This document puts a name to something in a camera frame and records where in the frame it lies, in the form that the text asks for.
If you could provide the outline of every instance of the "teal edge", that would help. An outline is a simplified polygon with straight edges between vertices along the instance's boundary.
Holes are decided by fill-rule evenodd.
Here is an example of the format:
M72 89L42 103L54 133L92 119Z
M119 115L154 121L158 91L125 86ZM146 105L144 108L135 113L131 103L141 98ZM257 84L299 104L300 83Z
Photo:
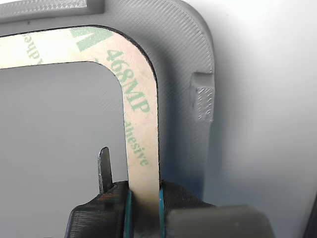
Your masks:
M160 223L160 236L161 238L165 238L163 188L161 188L161 190L159 191L159 223Z
M133 229L132 229L132 211L131 211L131 191L128 191L127 201L125 205L125 218L124 218L124 238L133 238Z

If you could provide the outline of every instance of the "textured plastic surface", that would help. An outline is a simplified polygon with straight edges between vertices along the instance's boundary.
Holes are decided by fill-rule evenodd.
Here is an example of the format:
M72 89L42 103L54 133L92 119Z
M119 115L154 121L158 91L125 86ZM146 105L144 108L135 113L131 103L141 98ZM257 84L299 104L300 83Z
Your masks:
M210 123L196 122L191 114L190 80L194 72L214 72L211 35L206 24L181 1L106 0L105 9L104 14L2 24L0 32L4 36L98 24L117 29L138 42L148 54L158 78L161 177L178 182L200 196ZM125 160L117 156L122 148L124 144L110 148L111 156Z
M0 4L0 23L103 13L103 0L21 0Z
M121 238L128 183L119 182L69 216L65 238Z

